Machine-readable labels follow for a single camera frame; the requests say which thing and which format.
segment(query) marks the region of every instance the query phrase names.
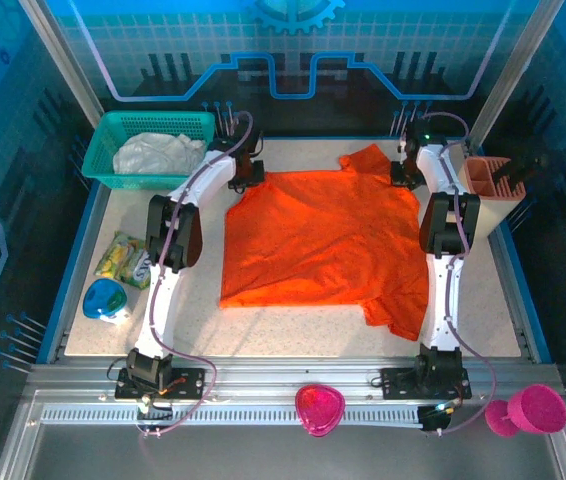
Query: cable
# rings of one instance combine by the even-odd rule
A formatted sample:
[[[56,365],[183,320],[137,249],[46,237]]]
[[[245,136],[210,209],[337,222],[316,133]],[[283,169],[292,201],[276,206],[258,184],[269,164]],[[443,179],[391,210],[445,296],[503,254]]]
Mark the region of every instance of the cable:
[[[236,127],[236,125],[238,125],[239,117],[241,117],[241,116],[245,116],[248,119],[247,129],[245,130],[245,133],[243,134],[241,139],[234,146],[232,146],[232,148],[230,148],[226,152],[223,152],[220,155],[216,156],[215,158],[213,158],[212,160],[210,160],[209,162],[204,164],[202,168],[197,170],[196,173],[194,173],[194,175],[192,175],[188,179],[187,183],[185,184],[185,188],[183,188],[181,195],[179,196],[179,198],[176,201],[176,206],[174,207],[174,212],[172,213],[172,218],[170,219],[170,227],[168,228],[167,236],[165,238],[165,244],[163,245],[163,250],[161,251],[161,255],[159,257],[159,267],[160,267],[161,273],[159,274],[159,278],[156,282],[156,288],[154,289],[154,292],[152,293],[152,298],[150,299],[150,305],[149,305],[149,309],[150,309],[150,315],[149,315],[150,316],[150,331],[152,332],[152,337],[154,338],[154,341],[156,343],[158,343],[163,349],[167,350],[168,352],[170,352],[173,355],[184,358],[186,360],[205,363],[206,365],[208,365],[212,369],[212,378],[210,380],[210,384],[206,388],[205,392],[203,392],[203,395],[201,396],[199,401],[196,402],[194,404],[194,406],[185,415],[183,415],[179,420],[177,420],[172,425],[169,425],[167,427],[162,427],[162,428],[156,427],[155,431],[150,431],[150,430],[144,431],[137,425],[137,428],[139,430],[141,430],[145,435],[153,435],[153,436],[158,437],[162,433],[169,433],[172,430],[174,430],[176,427],[181,425],[188,418],[190,418],[194,414],[194,412],[196,412],[199,409],[199,407],[203,404],[205,399],[210,395],[210,393],[212,392],[212,389],[214,388],[214,385],[216,384],[216,376],[217,376],[218,372],[217,372],[217,369],[216,369],[216,365],[214,365],[213,362],[211,362],[210,360],[208,360],[207,358],[204,358],[204,357],[197,357],[195,355],[188,355],[186,353],[179,352],[179,351],[173,349],[172,347],[167,346],[159,338],[159,335],[156,331],[156,327],[154,325],[154,306],[156,304],[156,297],[157,297],[159,288],[161,288],[162,280],[163,280],[163,278],[165,278],[165,265],[164,265],[165,257],[167,256],[167,252],[169,250],[170,243],[172,242],[172,236],[174,234],[174,229],[176,228],[176,220],[178,218],[178,214],[179,214],[179,210],[181,208],[181,205],[183,204],[183,200],[185,199],[185,197],[189,193],[192,185],[194,185],[194,182],[196,182],[197,178],[199,178],[199,176],[201,176],[201,174],[203,172],[205,172],[208,168],[210,168],[215,163],[217,163],[217,162],[223,160],[224,158],[230,156],[232,153],[234,153],[236,150],[238,150],[241,147],[241,145],[243,145],[245,143],[245,141],[249,137],[250,133],[252,132],[252,125],[254,123],[254,119],[252,118],[252,115],[249,112],[246,112],[246,111],[238,112],[234,116],[234,119],[232,120],[232,126],[233,127]]]
[[[465,343],[465,341],[461,338],[461,336],[459,335],[456,328],[454,328],[454,325],[452,325],[452,320],[451,320],[452,317],[450,315],[450,311],[451,311],[451,308],[450,308],[451,291],[450,290],[451,290],[451,287],[452,287],[452,278],[453,278],[453,275],[454,275],[454,263],[459,259],[465,258],[467,256],[467,254],[470,253],[470,245],[467,241],[467,236],[465,234],[465,231],[463,230],[463,221],[461,219],[461,209],[460,209],[460,206],[459,206],[459,189],[456,187],[456,185],[454,185],[454,182],[452,180],[452,174],[451,174],[450,170],[447,168],[445,161],[443,160],[443,154],[447,150],[449,150],[451,147],[453,147],[454,145],[463,144],[465,142],[465,140],[467,140],[468,136],[470,135],[470,129],[468,128],[465,120],[463,120],[458,115],[455,115],[454,113],[431,112],[431,113],[423,115],[422,118],[439,117],[439,116],[440,117],[449,117],[449,118],[453,118],[453,119],[459,121],[461,123],[461,125],[463,125],[463,129],[465,130],[465,135],[463,136],[463,138],[461,138],[460,140],[456,140],[452,143],[448,143],[447,145],[445,145],[441,149],[441,152],[439,153],[439,161],[441,162],[441,165],[443,167],[443,170],[445,171],[445,175],[447,176],[448,181],[450,182],[450,185],[454,189],[454,217],[456,219],[456,227],[459,231],[459,235],[461,237],[461,242],[463,243],[463,252],[459,253],[457,255],[454,255],[454,257],[452,257],[452,260],[450,260],[450,263],[448,264],[449,268],[448,268],[448,271],[447,271],[447,279],[446,279],[446,283],[445,283],[445,317],[446,317],[446,322],[447,322],[448,328],[450,329],[450,332],[452,332],[452,335],[454,335],[454,338],[456,338],[457,342],[459,342],[459,344],[461,346],[463,346],[468,352],[470,352],[476,358],[481,360],[488,367],[488,369],[490,370],[490,374],[492,375],[492,389],[490,391],[490,395],[488,397],[487,402],[485,402],[483,404],[483,406],[474,415],[472,415],[470,418],[468,418],[467,420],[465,420],[461,424],[456,425],[455,427],[452,427],[452,428],[448,428],[446,430],[438,429],[439,436],[442,436],[442,435],[447,435],[449,433],[454,433],[458,430],[461,430],[462,428],[465,428],[470,423],[472,423],[474,420],[479,418],[483,414],[483,412],[485,412],[485,409],[490,404],[490,402],[494,398],[494,394],[496,393],[497,379],[496,379],[496,370],[494,370],[494,366],[490,363],[490,361],[487,358],[485,358],[483,355],[478,353],[476,350],[474,350],[472,347],[470,347],[467,343]]]
[[[263,132],[259,134],[259,140],[261,141],[261,148],[259,148],[258,152],[250,153],[251,158],[258,157],[261,153],[263,153]]]
[[[117,363],[122,362],[123,360],[126,360],[126,359],[127,359],[127,357],[119,357],[119,358],[116,358],[112,363],[110,363],[110,366],[107,367],[107,372],[105,372],[105,376],[107,377],[108,380],[116,382],[116,378],[110,377],[110,372],[114,368],[114,365],[116,365]]]

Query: glass panel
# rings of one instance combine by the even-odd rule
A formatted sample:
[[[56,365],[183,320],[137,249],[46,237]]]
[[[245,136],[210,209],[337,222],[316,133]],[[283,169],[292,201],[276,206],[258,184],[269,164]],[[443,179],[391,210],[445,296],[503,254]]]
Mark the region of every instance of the glass panel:
[[[38,349],[25,335],[41,338],[6,316],[48,322],[88,198],[77,165],[91,134],[18,2],[0,1],[0,336],[13,337],[0,338],[0,447],[25,383],[17,369]]]
[[[566,363],[566,3],[485,143],[518,161],[543,157],[512,212],[513,232],[553,358]]]
[[[484,3],[49,6],[108,109],[216,112],[216,101],[223,112],[231,101],[270,135],[395,135],[415,112],[474,120],[537,2]]]

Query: pink cup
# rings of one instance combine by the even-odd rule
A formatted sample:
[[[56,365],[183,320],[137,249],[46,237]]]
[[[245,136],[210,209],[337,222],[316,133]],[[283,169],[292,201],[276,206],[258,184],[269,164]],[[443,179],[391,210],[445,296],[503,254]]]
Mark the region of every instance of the pink cup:
[[[556,433],[566,425],[566,405],[547,385],[531,385],[516,393],[509,402],[494,400],[485,409],[490,429],[502,437],[528,433]]]

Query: orange t-shirt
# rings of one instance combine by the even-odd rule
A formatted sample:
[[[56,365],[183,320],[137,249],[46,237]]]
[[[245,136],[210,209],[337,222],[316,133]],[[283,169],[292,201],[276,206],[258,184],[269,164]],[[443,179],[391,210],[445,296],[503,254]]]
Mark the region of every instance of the orange t-shirt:
[[[267,173],[227,212],[220,305],[359,304],[368,325],[416,340],[428,301],[419,202],[391,185],[376,145],[340,164]]]

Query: white cloth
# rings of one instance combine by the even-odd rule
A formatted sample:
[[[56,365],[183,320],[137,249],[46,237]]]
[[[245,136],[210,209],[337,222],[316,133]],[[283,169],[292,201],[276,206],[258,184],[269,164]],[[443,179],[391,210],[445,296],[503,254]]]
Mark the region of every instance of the white cloth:
[[[114,173],[189,175],[205,155],[205,143],[186,135],[141,133],[130,138],[114,155]]]

